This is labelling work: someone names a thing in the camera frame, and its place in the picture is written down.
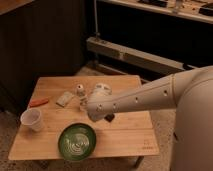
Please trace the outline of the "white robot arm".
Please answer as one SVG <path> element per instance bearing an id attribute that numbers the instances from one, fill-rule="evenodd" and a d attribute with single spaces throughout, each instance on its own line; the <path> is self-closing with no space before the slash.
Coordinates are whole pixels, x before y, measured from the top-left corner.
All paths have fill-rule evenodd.
<path id="1" fill-rule="evenodd" d="M 93 121 L 113 113 L 159 109 L 176 111 L 170 171 L 213 171 L 213 65 L 115 95 L 96 86 L 87 102 Z"/>

